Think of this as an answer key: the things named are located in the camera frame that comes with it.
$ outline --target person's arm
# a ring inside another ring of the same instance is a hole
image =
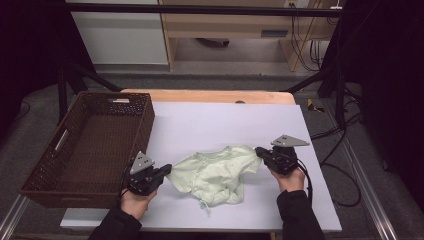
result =
[[[102,223],[94,229],[89,240],[132,240],[137,236],[141,223],[139,220],[147,211],[149,202],[157,191],[149,196],[139,196],[126,191],[121,199],[121,209],[111,209]]]
[[[325,239],[304,189],[305,174],[299,169],[284,176],[271,170],[281,194],[277,205],[283,220],[283,239]]]

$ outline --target person's left hand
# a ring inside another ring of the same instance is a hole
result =
[[[150,201],[156,196],[157,191],[156,189],[149,196],[140,196],[127,191],[127,189],[122,190],[122,192],[125,192],[121,198],[122,211],[140,220],[147,211]]]

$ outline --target gray carpet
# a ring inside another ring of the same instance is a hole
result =
[[[266,76],[106,76],[108,80],[124,88],[168,88],[168,89],[232,89],[232,90],[270,90],[285,89],[298,82],[299,79],[284,79]],[[96,84],[88,83],[92,88]],[[309,111],[307,99],[312,98],[317,104],[319,99],[311,88],[295,96],[297,104],[302,107],[310,134],[326,131],[332,127],[326,113]],[[54,133],[58,121],[57,86],[34,92],[25,98],[31,106],[29,112],[17,120],[11,127],[8,137],[0,143],[0,219],[3,219],[17,196],[25,178],[37,162],[45,145]],[[22,112],[27,105],[22,105]],[[348,116],[358,112],[354,104],[347,106]],[[364,125],[357,123],[348,129],[347,136],[352,143],[361,163],[365,166],[368,177],[380,198],[386,214],[400,239],[423,239],[424,217],[409,196],[399,176],[385,172],[381,167],[380,157],[374,143],[368,136]],[[313,141],[318,159],[322,160],[337,142],[337,135]],[[328,160],[345,171],[350,166],[345,155],[338,149]],[[352,182],[344,175],[331,168],[323,168],[324,177],[331,196],[339,202],[350,203],[357,197]],[[46,209],[31,202],[15,230],[15,239],[23,239],[28,234],[81,235],[88,233],[74,232],[59,227],[63,209]],[[332,233],[328,238],[379,239],[366,206],[361,203],[353,208],[337,208],[343,231]]]

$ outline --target black sleeve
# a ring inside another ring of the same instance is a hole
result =
[[[108,212],[88,240],[132,240],[140,228],[141,223],[137,219],[115,208]]]
[[[305,191],[284,191],[277,198],[283,220],[283,239],[325,239]]]

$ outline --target garment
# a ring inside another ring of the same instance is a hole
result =
[[[262,159],[249,146],[228,146],[214,153],[195,153],[172,167],[166,177],[183,193],[191,192],[206,206],[243,200],[241,174],[255,173]]]
[[[283,192],[277,198],[284,240],[325,239],[304,191]],[[119,209],[111,209],[89,240],[134,240],[141,224]]]

